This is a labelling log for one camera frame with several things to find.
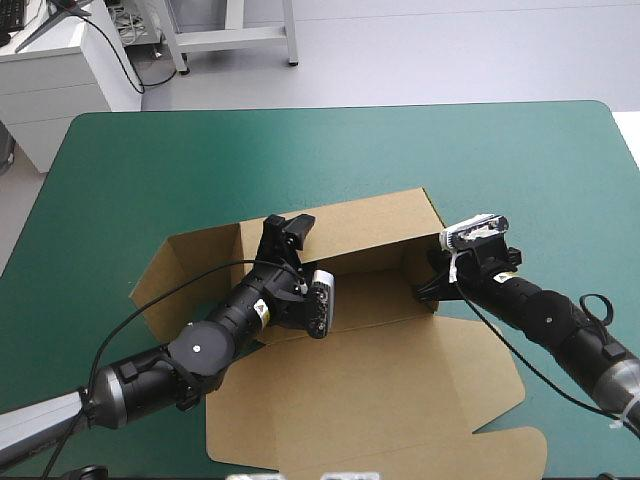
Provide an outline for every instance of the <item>white cabinet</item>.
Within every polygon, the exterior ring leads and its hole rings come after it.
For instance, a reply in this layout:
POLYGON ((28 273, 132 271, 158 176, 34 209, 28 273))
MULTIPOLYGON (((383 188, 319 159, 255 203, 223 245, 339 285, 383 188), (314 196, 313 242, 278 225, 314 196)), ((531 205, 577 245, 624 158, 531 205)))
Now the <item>white cabinet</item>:
MULTIPOLYGON (((38 3, 29 2, 27 20, 35 15, 38 3)), ((104 3, 94 0, 86 9, 135 78, 104 3)), ((20 53, 14 53, 39 23, 34 21, 0 48, 0 121, 36 168, 47 172, 77 115, 138 111, 141 96, 129 84, 104 38, 80 19, 64 20, 20 53)))

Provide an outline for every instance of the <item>cardboard box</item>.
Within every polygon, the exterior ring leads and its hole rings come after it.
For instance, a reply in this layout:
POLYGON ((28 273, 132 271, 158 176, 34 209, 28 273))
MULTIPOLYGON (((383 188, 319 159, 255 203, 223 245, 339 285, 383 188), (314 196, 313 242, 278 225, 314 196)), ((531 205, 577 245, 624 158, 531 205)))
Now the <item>cardboard box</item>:
MULTIPOLYGON (((385 479, 539 479, 546 442, 533 428, 474 435, 524 399, 506 349, 479 322, 441 318, 411 285, 433 272, 442 223, 422 189, 307 209, 316 223, 303 262, 336 276, 324 340, 268 327, 266 346, 236 362, 207 397, 207 451, 217 461, 280 470, 291 480, 326 471, 385 479)), ((285 214, 287 218, 298 212, 285 214)), ((168 238, 132 298, 153 296, 218 263, 254 258, 262 219, 168 238)), ((197 305, 223 298, 251 268, 212 275, 147 312, 160 341, 197 305)))

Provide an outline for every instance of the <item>silver arm segment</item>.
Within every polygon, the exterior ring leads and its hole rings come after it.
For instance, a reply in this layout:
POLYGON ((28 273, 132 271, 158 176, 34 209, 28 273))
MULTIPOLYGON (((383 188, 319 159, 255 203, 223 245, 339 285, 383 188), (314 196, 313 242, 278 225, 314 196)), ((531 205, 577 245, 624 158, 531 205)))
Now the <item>silver arm segment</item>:
MULTIPOLYGON (((51 447, 81 409, 80 394, 72 392, 0 415, 0 472, 51 447)), ((86 427, 81 418, 74 433, 86 427)))

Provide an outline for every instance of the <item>power cord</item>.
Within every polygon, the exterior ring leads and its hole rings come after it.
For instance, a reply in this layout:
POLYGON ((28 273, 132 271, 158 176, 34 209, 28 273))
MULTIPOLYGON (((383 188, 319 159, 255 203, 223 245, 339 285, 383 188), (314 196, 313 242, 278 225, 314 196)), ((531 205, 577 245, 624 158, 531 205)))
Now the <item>power cord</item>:
MULTIPOLYGON (((518 360, 520 360, 524 364, 525 367, 527 367, 536 377, 538 377, 540 380, 542 380, 544 383, 546 383, 554 392, 556 392, 558 395, 560 395, 565 400, 568 400, 569 402, 573 403, 574 405, 577 405, 580 408, 588 410, 591 413, 595 413, 596 415, 601 415, 603 417, 607 417, 607 418, 610 418, 612 420, 618 420, 618 416, 615 415, 614 413, 607 412, 606 410, 602 410, 602 409, 600 409, 598 407, 594 407, 592 405, 584 403, 584 402, 578 400, 577 398, 569 395, 567 392, 565 392, 560 387, 558 387, 555 383, 553 383, 546 375, 544 375, 540 370, 538 370, 536 367, 534 367, 524 357, 524 355, 522 355, 518 351, 518 349, 516 349, 516 347, 514 347, 511 343, 509 343, 509 341, 498 331, 498 329, 496 327, 494 327, 491 324, 491 322, 489 322, 489 320, 487 320, 487 318, 480 312, 480 310, 478 310, 478 308, 473 304, 473 302, 471 300, 469 300, 469 297, 467 297, 467 295, 462 291, 462 288, 460 288, 460 284, 458 282, 455 282, 454 285, 456 286, 456 289, 458 290, 458 293, 460 294, 460 296, 462 297, 464 302, 469 306, 469 308, 471 310, 473 310, 473 312, 478 316, 478 318, 482 321, 482 323, 484 323, 489 328, 489 330, 491 330, 491 332, 496 337, 498 337, 498 339, 511 351, 511 353, 513 353, 518 358, 518 360)), ((628 422, 625 422, 625 426, 638 439, 640 439, 640 434, 636 431, 636 429, 631 424, 629 424, 628 422)))
POLYGON ((107 34, 104 33, 104 30, 102 30, 98 25, 96 25, 94 22, 92 22, 88 18, 83 17, 82 15, 78 15, 73 10, 70 10, 69 8, 66 8, 64 5, 60 4, 58 2, 58 0, 49 0, 49 1, 51 3, 53 3, 56 6, 56 8, 59 8, 59 9, 62 9, 62 10, 66 10, 69 13, 69 15, 77 17, 80 20, 82 20, 83 22, 88 23, 93 28, 95 28, 100 33, 100 35, 102 35, 102 37, 109 44, 109 47, 111 47, 111 50, 113 51, 113 54, 118 59, 118 63, 120 64, 120 68, 122 69, 122 72, 124 73, 125 77, 127 77, 127 80, 129 81, 129 84, 136 91, 136 93, 139 93, 140 95, 143 95, 146 92, 146 88, 145 87, 157 87, 159 85, 164 85, 165 83, 169 82, 173 77, 175 77, 176 73, 178 73, 177 70, 174 70, 173 73, 169 77, 165 78, 164 80, 162 80, 160 82, 143 83, 142 79, 140 78, 140 74, 138 73, 138 70, 136 69, 135 65, 132 62, 131 63, 131 68, 133 69, 133 73, 135 74, 136 79, 137 79, 137 83, 138 83, 138 85, 136 85, 134 83, 133 79, 131 78, 131 76, 129 75, 129 72, 127 72, 127 69, 124 66, 124 62, 120 58, 120 55, 118 55, 118 51, 116 50, 116 47, 113 45, 113 43, 111 42, 111 40, 109 39, 107 34))
MULTIPOLYGON (((182 290, 185 287, 188 287, 189 285, 197 282, 198 280, 201 280, 204 277, 206 277, 208 275, 211 275, 212 273, 215 273, 215 272, 217 272, 219 270, 222 270, 224 268, 233 267, 235 265, 246 265, 246 264, 266 265, 266 266, 269 266, 269 267, 279 268, 280 270, 284 270, 285 272, 288 272, 288 273, 294 275, 299 280, 301 280, 303 282, 305 281, 304 277, 302 277, 298 272, 296 272, 290 266, 288 266, 288 265, 280 265, 278 263, 267 262, 267 261, 264 261, 264 260, 236 260, 236 261, 233 261, 233 262, 222 263, 222 264, 220 264, 220 265, 218 265, 218 266, 216 266, 214 268, 206 270, 205 272, 203 272, 203 273, 201 273, 199 275, 196 275, 195 277, 192 277, 191 279, 187 280, 186 282, 181 283, 180 285, 172 288, 171 290, 168 290, 168 291, 164 292, 163 294, 157 296, 153 300, 145 303, 142 307, 140 307, 137 310, 133 311, 127 318, 125 318, 113 330, 111 330, 109 335, 107 335, 106 338, 103 340, 103 342, 100 344, 100 347, 98 348, 98 350, 96 352, 96 355, 95 355, 95 357, 93 359, 93 363, 91 364, 91 370, 89 371, 89 381, 87 383, 88 386, 87 386, 86 393, 84 394, 85 398, 91 399, 91 397, 93 396, 93 390, 94 390, 94 387, 95 387, 95 378, 96 378, 96 373, 98 371, 98 364, 100 363, 100 359, 102 358, 102 354, 107 349, 107 346, 109 345, 111 340, 113 340, 114 337, 118 333, 120 333, 120 331, 122 329, 124 329, 127 325, 129 325, 136 317, 138 317, 141 313, 143 313, 148 308, 151 308, 155 304, 161 302, 165 298, 173 295, 174 293, 182 290)), ((49 462, 47 463, 46 467, 44 468, 44 471, 42 472, 42 475, 40 476, 40 480, 46 480, 49 477, 49 474, 51 473, 51 470, 53 469, 53 466, 55 465, 56 461, 58 460, 58 457, 60 456, 60 452, 62 452, 62 449, 64 448, 65 444, 67 443, 67 440, 69 440, 69 437, 71 436, 71 434, 73 433, 74 429, 78 425, 78 422, 82 419, 82 417, 84 415, 85 415, 85 411, 84 411, 84 409, 82 409, 77 413, 77 415, 75 415, 73 417, 73 419, 71 420, 71 423, 69 424, 67 429, 64 431, 62 437, 60 437, 60 440, 58 440, 56 448, 53 451, 53 454, 51 455, 51 458, 49 458, 49 462)))

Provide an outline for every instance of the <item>white label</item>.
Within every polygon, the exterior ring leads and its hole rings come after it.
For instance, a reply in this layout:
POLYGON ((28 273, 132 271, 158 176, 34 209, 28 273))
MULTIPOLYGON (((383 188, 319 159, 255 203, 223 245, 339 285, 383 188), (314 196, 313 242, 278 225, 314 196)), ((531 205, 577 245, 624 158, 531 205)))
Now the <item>white label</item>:
POLYGON ((269 320, 271 319, 271 313, 269 313, 269 307, 264 303, 264 300, 259 299, 254 305, 253 309, 256 311, 260 320, 262 320, 262 328, 267 326, 269 320))
POLYGON ((517 277, 517 275, 513 272, 502 272, 493 277, 493 279, 498 283, 504 283, 510 278, 517 277))

